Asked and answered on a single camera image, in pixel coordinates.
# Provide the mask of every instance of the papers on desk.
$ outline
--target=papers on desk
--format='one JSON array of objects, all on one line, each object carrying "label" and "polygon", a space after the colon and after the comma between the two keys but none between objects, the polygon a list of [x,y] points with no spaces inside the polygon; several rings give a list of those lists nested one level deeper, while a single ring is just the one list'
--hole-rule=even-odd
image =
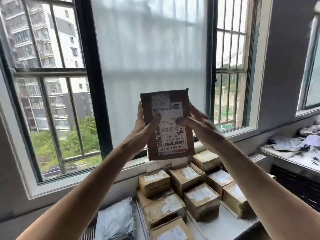
[{"label": "papers on desk", "polygon": [[299,138],[289,138],[278,135],[271,137],[269,140],[275,143],[270,145],[273,149],[281,151],[298,151],[305,145],[304,140]]}]

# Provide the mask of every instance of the white curtain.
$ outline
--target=white curtain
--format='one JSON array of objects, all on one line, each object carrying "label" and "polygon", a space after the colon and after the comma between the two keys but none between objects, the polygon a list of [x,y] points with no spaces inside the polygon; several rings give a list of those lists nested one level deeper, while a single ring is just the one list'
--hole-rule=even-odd
[{"label": "white curtain", "polygon": [[205,110],[205,0],[92,0],[113,147],[133,129],[140,93],[189,88]]}]

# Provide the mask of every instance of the parked car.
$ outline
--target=parked car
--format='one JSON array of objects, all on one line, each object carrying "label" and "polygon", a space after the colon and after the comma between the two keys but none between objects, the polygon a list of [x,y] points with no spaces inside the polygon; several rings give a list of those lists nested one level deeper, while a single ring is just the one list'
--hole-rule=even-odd
[{"label": "parked car", "polygon": [[[74,163],[70,163],[68,165],[66,165],[66,171],[71,171],[71,170],[75,170],[77,169],[77,165],[75,165]],[[54,165],[51,166],[44,174],[43,177],[48,178],[48,177],[52,177],[52,176],[56,176],[61,174],[61,170],[59,165]]]}]

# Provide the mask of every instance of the barcode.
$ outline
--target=barcode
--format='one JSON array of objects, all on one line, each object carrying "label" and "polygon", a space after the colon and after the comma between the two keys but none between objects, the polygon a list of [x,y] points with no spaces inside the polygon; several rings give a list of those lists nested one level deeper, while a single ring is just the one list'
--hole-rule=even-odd
[{"label": "barcode", "polygon": [[162,139],[161,139],[160,126],[158,126],[158,127],[155,129],[155,136],[156,136],[156,138],[157,138],[157,145],[158,145],[158,147],[161,147],[161,146],[162,146]]},{"label": "barcode", "polygon": [[184,140],[169,142],[169,143],[166,143],[165,146],[173,146],[173,145],[179,145],[179,144],[184,144]]}]

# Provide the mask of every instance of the windowsill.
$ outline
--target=windowsill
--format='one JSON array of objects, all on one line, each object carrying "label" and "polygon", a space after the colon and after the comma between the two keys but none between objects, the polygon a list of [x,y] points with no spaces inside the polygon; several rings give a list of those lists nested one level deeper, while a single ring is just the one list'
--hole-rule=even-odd
[{"label": "windowsill", "polygon": [[301,120],[305,117],[310,117],[320,114],[320,107],[315,107],[311,109],[306,109],[306,110],[300,110],[296,113],[295,119],[296,120]]},{"label": "windowsill", "polygon": [[[242,127],[223,133],[223,135],[230,139],[232,142],[241,141],[255,134],[257,134],[257,129],[251,127]],[[206,148],[202,145],[200,141],[194,143],[195,153],[202,152],[205,149]],[[131,160],[127,162],[126,165],[123,167],[122,171],[116,178],[115,183],[135,177],[142,173],[146,173],[147,171],[155,170],[157,168],[170,167],[171,164],[171,159],[163,161],[149,161],[147,156]],[[57,180],[48,184],[38,185],[33,192],[30,192],[30,199],[76,186],[78,183],[84,180],[90,173],[91,172],[85,172],[72,177]]]}]

